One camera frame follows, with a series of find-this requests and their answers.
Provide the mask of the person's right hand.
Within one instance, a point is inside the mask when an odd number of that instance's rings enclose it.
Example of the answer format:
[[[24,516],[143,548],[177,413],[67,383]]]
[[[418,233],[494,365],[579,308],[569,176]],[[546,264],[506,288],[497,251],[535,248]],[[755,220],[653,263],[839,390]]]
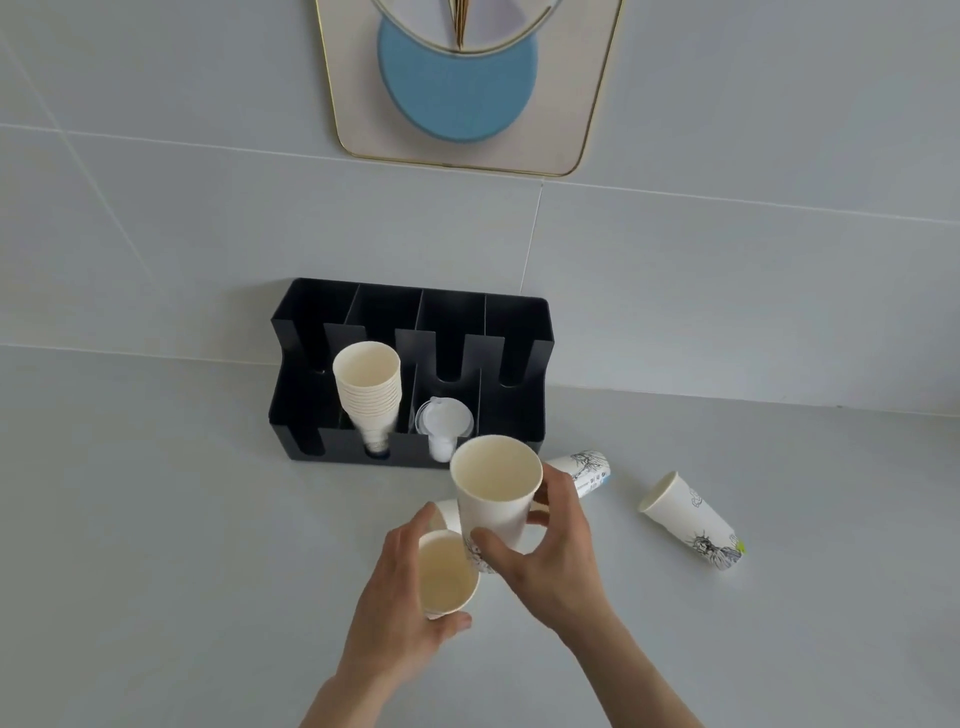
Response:
[[[531,511],[527,523],[545,528],[526,556],[522,581],[506,581],[529,612],[559,638],[588,622],[619,619],[604,590],[594,556],[591,528],[569,474],[542,464],[534,500],[547,513]]]

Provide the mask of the person's left hand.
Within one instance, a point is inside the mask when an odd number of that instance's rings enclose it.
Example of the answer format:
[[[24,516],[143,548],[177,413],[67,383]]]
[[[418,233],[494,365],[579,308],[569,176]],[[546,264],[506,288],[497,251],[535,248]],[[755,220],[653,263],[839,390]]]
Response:
[[[357,603],[338,666],[347,662],[424,669],[448,641],[427,634],[428,618],[419,597],[419,540],[437,513],[437,505],[429,501],[408,522],[387,533]]]

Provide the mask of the plain paper cup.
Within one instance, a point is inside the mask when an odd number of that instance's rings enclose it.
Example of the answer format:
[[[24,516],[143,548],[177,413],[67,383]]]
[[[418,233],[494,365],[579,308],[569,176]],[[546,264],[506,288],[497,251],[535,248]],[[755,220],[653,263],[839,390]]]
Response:
[[[422,535],[417,553],[418,596],[428,620],[462,611],[474,597],[480,573],[462,536],[439,529]]]

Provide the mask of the tall printed paper cup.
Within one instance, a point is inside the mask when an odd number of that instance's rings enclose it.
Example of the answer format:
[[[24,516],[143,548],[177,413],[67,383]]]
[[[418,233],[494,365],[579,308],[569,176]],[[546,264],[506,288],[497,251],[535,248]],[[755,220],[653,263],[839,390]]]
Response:
[[[492,574],[495,570],[482,557],[473,530],[486,528],[515,550],[543,482],[543,462],[528,444],[488,434],[458,446],[449,470],[457,489],[466,558],[477,573]]]

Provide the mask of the person's right forearm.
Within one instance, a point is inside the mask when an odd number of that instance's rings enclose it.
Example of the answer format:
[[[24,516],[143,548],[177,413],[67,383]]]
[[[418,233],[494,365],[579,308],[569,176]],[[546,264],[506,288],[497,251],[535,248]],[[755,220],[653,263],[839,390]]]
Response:
[[[616,616],[564,631],[610,728],[705,728]]]

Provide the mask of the person's left forearm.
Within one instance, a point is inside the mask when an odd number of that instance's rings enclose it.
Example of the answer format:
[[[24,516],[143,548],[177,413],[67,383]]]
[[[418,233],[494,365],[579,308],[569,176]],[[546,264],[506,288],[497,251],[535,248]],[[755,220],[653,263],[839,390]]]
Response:
[[[386,703],[423,667],[341,662],[318,689],[297,728],[376,728]]]

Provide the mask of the clear plastic lid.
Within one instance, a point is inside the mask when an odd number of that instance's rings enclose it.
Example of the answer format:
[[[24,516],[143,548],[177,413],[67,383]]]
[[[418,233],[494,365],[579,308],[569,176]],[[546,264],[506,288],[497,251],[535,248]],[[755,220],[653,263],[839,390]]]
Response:
[[[432,396],[417,409],[414,428],[416,433],[431,438],[471,438],[474,433],[474,414],[460,399]]]

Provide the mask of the stack of nested paper cups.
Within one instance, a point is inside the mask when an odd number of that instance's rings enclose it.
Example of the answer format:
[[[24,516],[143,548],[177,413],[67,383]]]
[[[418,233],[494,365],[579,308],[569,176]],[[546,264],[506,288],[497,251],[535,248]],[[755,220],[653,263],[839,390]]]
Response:
[[[358,342],[335,356],[332,371],[340,404],[368,455],[386,458],[402,404],[402,360],[378,341]]]

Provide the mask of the black cup organizer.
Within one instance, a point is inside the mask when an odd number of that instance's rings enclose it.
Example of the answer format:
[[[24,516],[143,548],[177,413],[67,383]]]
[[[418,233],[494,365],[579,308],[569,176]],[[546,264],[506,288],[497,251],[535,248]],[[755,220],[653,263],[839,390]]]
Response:
[[[477,435],[538,453],[546,438],[546,369],[554,349],[542,297],[300,277],[271,316],[281,367],[269,423],[294,461],[446,469],[415,416],[431,398],[465,404]],[[377,341],[400,358],[402,397],[383,455],[366,452],[332,370],[346,346]]]

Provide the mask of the gold-framed wall decoration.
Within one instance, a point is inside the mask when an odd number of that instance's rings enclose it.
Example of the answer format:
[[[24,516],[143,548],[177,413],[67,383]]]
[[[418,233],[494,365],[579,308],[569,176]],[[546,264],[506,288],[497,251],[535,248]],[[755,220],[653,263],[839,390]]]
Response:
[[[314,0],[333,129],[362,160],[564,177],[624,0]]]

